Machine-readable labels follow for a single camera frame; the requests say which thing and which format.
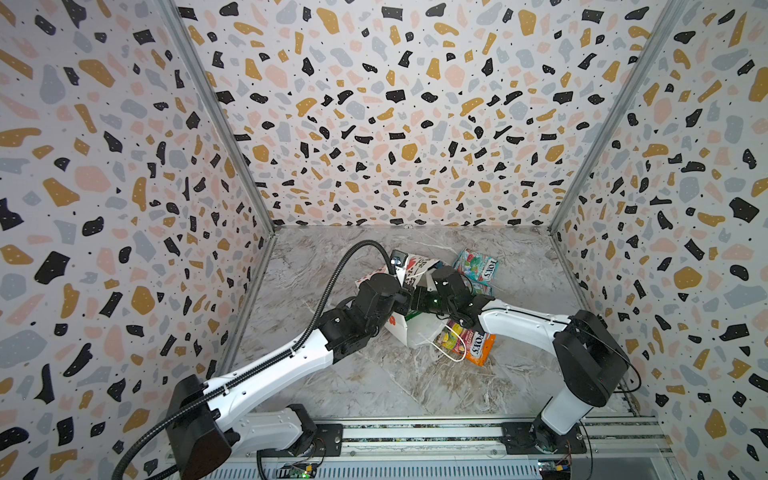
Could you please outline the teal Fox's mint candy bag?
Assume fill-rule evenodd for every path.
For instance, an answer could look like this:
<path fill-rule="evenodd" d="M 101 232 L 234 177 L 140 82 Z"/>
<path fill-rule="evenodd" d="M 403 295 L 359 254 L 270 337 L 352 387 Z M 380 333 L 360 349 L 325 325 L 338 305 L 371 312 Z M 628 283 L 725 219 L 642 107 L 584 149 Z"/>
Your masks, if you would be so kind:
<path fill-rule="evenodd" d="M 488 285 L 494 278 L 498 261 L 490 255 L 464 249 L 454 263 L 454 268 L 471 281 Z"/>

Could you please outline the orange Fox's candy bag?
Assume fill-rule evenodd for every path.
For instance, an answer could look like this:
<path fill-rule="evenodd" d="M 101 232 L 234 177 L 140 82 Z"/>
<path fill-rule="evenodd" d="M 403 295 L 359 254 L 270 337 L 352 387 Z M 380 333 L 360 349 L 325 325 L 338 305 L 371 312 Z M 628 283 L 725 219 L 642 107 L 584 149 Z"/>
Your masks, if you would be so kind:
<path fill-rule="evenodd" d="M 481 334 L 449 321 L 436 336 L 434 345 L 451 361 L 484 366 L 495 340 L 495 335 Z"/>

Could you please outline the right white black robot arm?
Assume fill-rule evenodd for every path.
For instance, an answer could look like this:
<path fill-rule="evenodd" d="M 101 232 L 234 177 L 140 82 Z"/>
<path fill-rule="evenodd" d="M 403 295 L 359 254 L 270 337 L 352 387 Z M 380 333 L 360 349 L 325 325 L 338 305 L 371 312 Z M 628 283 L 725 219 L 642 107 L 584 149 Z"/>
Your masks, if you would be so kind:
<path fill-rule="evenodd" d="M 511 435 L 509 445 L 556 453 L 590 411 L 608 403 L 632 367 L 597 315 L 587 310 L 553 315 L 513 306 L 474 293 L 464 276 L 448 266 L 429 274 L 425 286 L 414 288 L 411 308 L 479 334 L 512 338 L 557 359 L 564 387 L 550 398 L 527 432 Z"/>

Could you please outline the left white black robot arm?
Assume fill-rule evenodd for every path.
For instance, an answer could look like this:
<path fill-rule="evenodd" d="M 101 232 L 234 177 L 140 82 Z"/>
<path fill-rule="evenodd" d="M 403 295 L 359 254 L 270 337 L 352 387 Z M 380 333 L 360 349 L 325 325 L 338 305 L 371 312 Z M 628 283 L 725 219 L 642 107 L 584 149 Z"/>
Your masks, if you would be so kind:
<path fill-rule="evenodd" d="M 411 305 L 411 288 L 376 273 L 357 295 L 323 313 L 305 341 L 297 340 L 258 362 L 208 382 L 191 375 L 180 381 L 169 406 L 165 431 L 172 472 L 201 479 L 235 453 L 278 452 L 298 457 L 312 450 L 317 426 L 301 404 L 255 414 L 254 409 L 296 381 L 364 348 L 395 313 Z"/>

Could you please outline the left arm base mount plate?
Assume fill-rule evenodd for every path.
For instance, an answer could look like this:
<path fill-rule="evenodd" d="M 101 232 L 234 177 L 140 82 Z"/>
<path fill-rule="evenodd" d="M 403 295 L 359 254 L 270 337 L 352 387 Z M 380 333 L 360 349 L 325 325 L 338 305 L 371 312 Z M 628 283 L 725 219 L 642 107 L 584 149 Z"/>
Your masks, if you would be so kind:
<path fill-rule="evenodd" d="M 341 423 L 317 424 L 309 433 L 303 433 L 287 449 L 261 451 L 266 458 L 293 458 L 320 456 L 339 457 L 342 451 L 344 426 Z"/>

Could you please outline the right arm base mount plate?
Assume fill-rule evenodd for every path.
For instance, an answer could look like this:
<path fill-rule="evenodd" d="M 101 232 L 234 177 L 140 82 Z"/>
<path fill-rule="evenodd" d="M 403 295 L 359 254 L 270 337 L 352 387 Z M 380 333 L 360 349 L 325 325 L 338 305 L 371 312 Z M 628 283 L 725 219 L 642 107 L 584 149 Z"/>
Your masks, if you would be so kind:
<path fill-rule="evenodd" d="M 501 443 L 508 455 L 565 455 L 588 452 L 579 425 L 559 435 L 542 421 L 512 421 L 501 424 Z"/>

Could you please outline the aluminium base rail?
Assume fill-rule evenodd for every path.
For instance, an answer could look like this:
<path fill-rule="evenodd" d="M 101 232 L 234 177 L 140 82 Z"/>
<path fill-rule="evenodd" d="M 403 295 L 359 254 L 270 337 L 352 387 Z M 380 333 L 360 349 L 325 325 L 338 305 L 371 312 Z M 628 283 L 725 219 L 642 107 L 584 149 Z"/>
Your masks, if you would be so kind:
<path fill-rule="evenodd" d="M 578 424 L 588 452 L 508 455 L 501 424 L 525 418 L 321 419 L 344 426 L 339 457 L 234 454 L 214 479 L 276 479 L 284 464 L 316 463 L 315 479 L 682 479 L 658 422 L 588 417 Z"/>

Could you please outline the left aluminium corner post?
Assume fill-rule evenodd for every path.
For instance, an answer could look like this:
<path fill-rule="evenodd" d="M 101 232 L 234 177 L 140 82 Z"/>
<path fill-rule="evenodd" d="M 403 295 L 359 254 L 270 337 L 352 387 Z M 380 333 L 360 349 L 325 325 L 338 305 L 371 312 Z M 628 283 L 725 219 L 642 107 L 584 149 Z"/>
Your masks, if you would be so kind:
<path fill-rule="evenodd" d="M 159 15 L 162 17 L 163 22 L 169 30 L 171 39 L 178 49 L 179 56 L 189 71 L 191 81 L 195 85 L 200 100 L 208 112 L 215 130 L 223 142 L 229 158 L 233 162 L 235 171 L 243 183 L 243 188 L 254 206 L 258 224 L 263 228 L 267 237 L 272 237 L 275 234 L 272 220 L 269 218 L 267 209 L 262 201 L 248 165 L 243 158 L 243 154 L 238 148 L 232 129 L 220 108 L 220 103 L 217 100 L 215 90 L 210 85 L 205 75 L 203 64 L 194 48 L 194 42 L 188 35 L 182 22 L 177 5 L 171 0 L 158 0 L 156 1 L 156 5 L 159 10 Z"/>

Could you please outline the aluminium corner post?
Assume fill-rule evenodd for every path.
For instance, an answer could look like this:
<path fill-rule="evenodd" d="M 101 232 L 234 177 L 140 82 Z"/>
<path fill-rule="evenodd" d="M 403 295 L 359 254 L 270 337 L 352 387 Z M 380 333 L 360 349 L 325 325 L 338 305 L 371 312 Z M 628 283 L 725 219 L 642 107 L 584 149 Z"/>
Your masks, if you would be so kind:
<path fill-rule="evenodd" d="M 159 15 L 162 17 L 163 22 L 169 30 L 171 39 L 178 49 L 179 56 L 189 71 L 191 81 L 195 85 L 200 100 L 208 112 L 215 130 L 223 142 L 229 158 L 233 162 L 235 171 L 243 183 L 243 188 L 254 206 L 258 224 L 263 228 L 267 237 L 272 237 L 275 234 L 272 220 L 269 218 L 267 209 L 262 201 L 248 165 L 243 158 L 243 154 L 238 148 L 232 129 L 220 108 L 220 103 L 217 100 L 215 90 L 210 85 L 205 75 L 203 64 L 194 48 L 194 42 L 188 35 L 182 22 L 177 5 L 171 0 L 158 0 L 156 1 L 156 5 L 159 10 Z"/>
<path fill-rule="evenodd" d="M 580 189 L 588 182 L 589 174 L 600 159 L 614 130 L 633 104 L 634 96 L 642 86 L 648 70 L 657 59 L 673 28 L 682 17 L 686 5 L 687 1 L 683 0 L 669 0 L 664 5 L 650 34 L 650 38 L 644 46 L 644 50 L 640 53 L 635 67 L 630 72 L 627 81 L 617 95 L 616 101 L 608 112 L 606 120 L 597 130 L 596 138 L 592 142 L 584 162 L 573 176 L 573 182 L 548 227 L 548 233 L 551 237 L 555 237 L 557 230 L 564 224 L 569 209 L 577 200 Z"/>

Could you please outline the right aluminium corner post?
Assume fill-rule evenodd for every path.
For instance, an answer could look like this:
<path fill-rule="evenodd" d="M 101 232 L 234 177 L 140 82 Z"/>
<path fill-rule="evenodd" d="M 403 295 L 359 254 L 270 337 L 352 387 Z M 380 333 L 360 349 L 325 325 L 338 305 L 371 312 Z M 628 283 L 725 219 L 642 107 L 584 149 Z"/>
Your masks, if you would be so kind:
<path fill-rule="evenodd" d="M 555 237 L 557 230 L 564 224 L 569 209 L 577 200 L 580 189 L 588 182 L 589 174 L 600 159 L 614 130 L 633 104 L 634 96 L 642 86 L 648 70 L 657 59 L 673 28 L 682 17 L 686 5 L 687 1 L 683 0 L 669 0 L 664 5 L 650 34 L 650 38 L 644 46 L 644 50 L 640 53 L 635 67 L 630 72 L 627 81 L 617 95 L 616 101 L 608 112 L 606 120 L 597 130 L 596 138 L 592 142 L 584 162 L 573 176 L 573 182 L 548 227 L 548 233 L 551 237 Z"/>

